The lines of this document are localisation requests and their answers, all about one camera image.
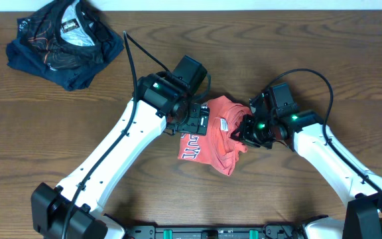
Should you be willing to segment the orange red t-shirt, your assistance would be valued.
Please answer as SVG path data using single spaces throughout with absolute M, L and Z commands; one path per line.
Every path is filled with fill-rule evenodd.
M 208 129 L 205 135 L 183 133 L 180 137 L 178 158 L 211 165 L 220 173 L 230 176 L 239 161 L 239 154 L 248 147 L 231 138 L 245 115 L 251 110 L 232 102 L 226 96 L 208 100 L 210 109 Z

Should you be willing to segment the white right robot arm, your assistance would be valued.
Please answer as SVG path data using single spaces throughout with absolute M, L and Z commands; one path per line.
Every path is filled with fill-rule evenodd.
M 382 177 L 361 163 L 314 111 L 300 111 L 291 96 L 270 93 L 250 101 L 232 138 L 251 147 L 275 142 L 306 159 L 332 187 L 346 208 L 344 220 L 317 216 L 297 226 L 293 238 L 382 238 Z

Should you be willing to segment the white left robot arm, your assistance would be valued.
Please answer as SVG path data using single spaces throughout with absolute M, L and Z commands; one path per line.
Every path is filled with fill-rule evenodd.
M 31 195 L 32 225 L 44 238 L 124 238 L 126 229 L 104 214 L 115 186 L 142 151 L 164 130 L 205 135 L 209 107 L 192 82 L 169 72 L 134 80 L 131 101 L 90 156 L 52 188 Z

